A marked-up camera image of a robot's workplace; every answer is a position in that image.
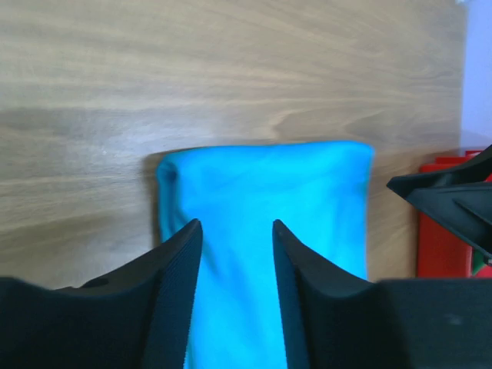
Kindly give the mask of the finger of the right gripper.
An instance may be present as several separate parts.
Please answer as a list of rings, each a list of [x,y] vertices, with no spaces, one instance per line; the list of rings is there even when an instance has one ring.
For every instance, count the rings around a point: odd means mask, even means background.
[[[491,147],[452,168],[397,176],[387,187],[491,264]]]

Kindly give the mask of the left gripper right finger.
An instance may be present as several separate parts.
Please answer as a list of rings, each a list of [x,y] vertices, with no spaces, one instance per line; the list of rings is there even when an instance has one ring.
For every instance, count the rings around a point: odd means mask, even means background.
[[[273,225],[274,266],[290,368],[489,368],[491,282],[371,283]]]

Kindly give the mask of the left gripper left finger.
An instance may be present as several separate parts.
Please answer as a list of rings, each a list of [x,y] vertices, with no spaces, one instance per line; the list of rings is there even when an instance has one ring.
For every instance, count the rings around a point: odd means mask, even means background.
[[[202,249],[190,221],[79,288],[1,279],[3,368],[181,368]]]

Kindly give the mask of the teal t shirt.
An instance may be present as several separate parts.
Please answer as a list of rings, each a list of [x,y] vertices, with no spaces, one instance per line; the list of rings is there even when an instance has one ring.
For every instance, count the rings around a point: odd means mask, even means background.
[[[274,269],[276,220],[365,278],[373,148],[355,141],[222,146],[165,155],[156,170],[163,240],[198,219],[203,246],[184,365],[287,365]]]

